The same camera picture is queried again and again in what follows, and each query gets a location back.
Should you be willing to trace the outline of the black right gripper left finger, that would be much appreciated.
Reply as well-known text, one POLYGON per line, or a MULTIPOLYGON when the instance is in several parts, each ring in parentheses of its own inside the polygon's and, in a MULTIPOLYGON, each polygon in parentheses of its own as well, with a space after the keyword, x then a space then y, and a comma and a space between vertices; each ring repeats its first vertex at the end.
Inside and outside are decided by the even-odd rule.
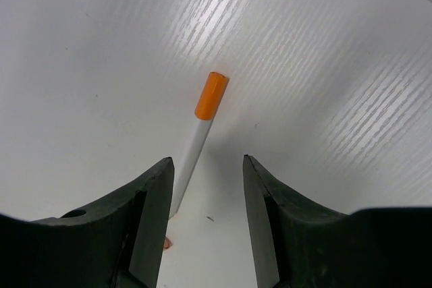
POLYGON ((173 191, 165 158, 59 218, 1 216, 2 287, 155 287, 173 191))

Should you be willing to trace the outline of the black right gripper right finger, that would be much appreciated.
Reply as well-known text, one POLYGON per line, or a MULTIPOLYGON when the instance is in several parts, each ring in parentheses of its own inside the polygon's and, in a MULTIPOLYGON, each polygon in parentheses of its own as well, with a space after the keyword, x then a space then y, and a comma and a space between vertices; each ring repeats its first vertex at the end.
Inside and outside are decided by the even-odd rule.
POLYGON ((253 156, 242 165, 259 287, 430 287, 431 209, 343 214, 303 196, 253 156))

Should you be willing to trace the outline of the orange-capped white pen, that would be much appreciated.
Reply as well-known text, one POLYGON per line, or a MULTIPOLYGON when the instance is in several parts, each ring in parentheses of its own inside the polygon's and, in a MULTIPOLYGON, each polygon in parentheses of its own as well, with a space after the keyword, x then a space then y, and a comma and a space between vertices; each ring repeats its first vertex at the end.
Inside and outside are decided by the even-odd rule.
POLYGON ((194 123, 188 130, 188 136, 186 137, 184 149, 181 151, 180 159, 175 163, 169 218, 174 217, 180 209, 228 82, 229 78, 227 76, 215 71, 210 72, 207 77, 194 110, 194 123))

